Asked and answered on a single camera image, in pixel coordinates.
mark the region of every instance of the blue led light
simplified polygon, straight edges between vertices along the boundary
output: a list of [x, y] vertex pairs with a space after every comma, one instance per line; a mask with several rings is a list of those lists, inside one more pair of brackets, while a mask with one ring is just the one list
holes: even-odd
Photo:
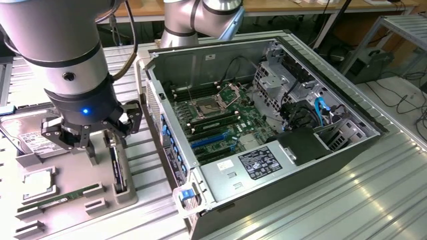
[[91, 110], [88, 108], [82, 109], [83, 115], [88, 115], [91, 113]]

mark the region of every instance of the metal workbench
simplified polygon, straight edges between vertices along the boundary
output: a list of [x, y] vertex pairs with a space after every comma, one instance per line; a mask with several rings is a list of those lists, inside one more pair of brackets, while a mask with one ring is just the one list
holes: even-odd
[[[399, 34], [401, 37], [403, 37], [427, 52], [427, 16], [425, 14], [381, 16], [377, 19], [371, 29], [369, 30], [353, 55], [345, 60], [345, 63], [342, 64], [339, 71], [343, 75], [347, 74], [361, 52], [366, 49], [370, 41], [378, 34], [381, 27], [386, 27], [391, 32]], [[377, 45], [379, 49], [386, 44], [391, 35], [393, 34], [387, 34], [387, 36], [383, 37], [383, 39], [379, 41]]]
[[[278, 35], [295, 46], [318, 69], [386, 126], [390, 133], [337, 174], [218, 230], [206, 239], [426, 239], [426, 144], [398, 122], [389, 120], [387, 113], [371, 100], [366, 99], [353, 83], [294, 35], [275, 31], [243, 34], [236, 39]], [[154, 44], [140, 45], [142, 50], [155, 47]], [[106, 49], [110, 69], [112, 65], [118, 68], [122, 66], [131, 50], [131, 47]], [[27, 68], [24, 65], [18, 66], [19, 61], [18, 58], [12, 79], [18, 79], [22, 75], [16, 73], [18, 69]], [[34, 80], [28, 68], [23, 71], [22, 78], [28, 82]], [[135, 76], [130, 73], [127, 78], [131, 80]], [[126, 83], [124, 79], [120, 81], [123, 85], [115, 85], [115, 88], [118, 97], [123, 101], [131, 96], [136, 97], [138, 92], [135, 82]], [[154, 142], [144, 124], [142, 124], [142, 131], [131, 136], [127, 149], [139, 202], [51, 235], [48, 239], [178, 240], [188, 238], [186, 224], [178, 215], [171, 198], [166, 172], [158, 155], [151, 154]], [[6, 159], [4, 166], [0, 166], [4, 179], [0, 185], [8, 184], [4, 168], [8, 164], [15, 164], [12, 152], [11, 147], [0, 152], [0, 159]]]

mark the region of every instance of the white label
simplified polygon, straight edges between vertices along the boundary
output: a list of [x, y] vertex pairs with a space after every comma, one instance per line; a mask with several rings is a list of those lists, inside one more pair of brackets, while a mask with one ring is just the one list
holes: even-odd
[[62, 149], [62, 147], [42, 136], [38, 131], [19, 135], [19, 138], [24, 141], [23, 143], [28, 146], [31, 151], [38, 155], [47, 154]]
[[215, 57], [216, 57], [216, 55], [215, 55], [215, 54], [206, 55], [204, 60], [206, 60], [206, 61], [207, 61], [207, 60], [214, 60], [214, 59], [215, 59]]
[[222, 161], [220, 163], [216, 164], [218, 165], [218, 168], [220, 171], [226, 170], [226, 169], [230, 169], [231, 167], [234, 167], [234, 162], [231, 159], [226, 160], [226, 161]]

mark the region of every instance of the green circuit board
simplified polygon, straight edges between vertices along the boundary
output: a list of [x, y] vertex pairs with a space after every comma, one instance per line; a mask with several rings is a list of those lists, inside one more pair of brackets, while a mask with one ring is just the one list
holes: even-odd
[[[227, 84], [222, 87], [224, 89], [219, 95], [223, 103], [228, 105], [236, 99], [238, 95], [234, 89], [227, 87]], [[263, 115], [259, 110], [251, 105], [251, 99], [242, 89], [239, 89], [239, 95], [239, 98], [227, 108], [220, 106], [219, 99], [215, 95], [194, 98], [192, 100], [182, 102], [171, 101], [190, 145], [226, 135], [223, 140], [192, 148], [202, 165], [248, 150], [247, 148], [252, 146], [252, 144], [244, 145], [240, 137], [254, 137], [258, 144], [262, 145], [267, 138], [276, 134], [268, 123], [263, 120]], [[203, 122], [203, 120], [207, 121], [215, 117], [218, 118], [216, 120], [198, 124], [200, 120]]]

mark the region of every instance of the blue pcie slot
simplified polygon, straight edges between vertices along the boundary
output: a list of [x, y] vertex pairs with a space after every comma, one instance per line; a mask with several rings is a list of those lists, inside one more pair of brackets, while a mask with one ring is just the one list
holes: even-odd
[[228, 135], [228, 131], [224, 132], [222, 135], [218, 135], [218, 136], [212, 136], [210, 137], [208, 139], [204, 139], [202, 141], [198, 141], [195, 142], [194, 144], [191, 144], [191, 148], [195, 149], [198, 147], [202, 147], [207, 144], [211, 144], [211, 143], [216, 143], [219, 141], [223, 141], [226, 138], [227, 138], [227, 135]]

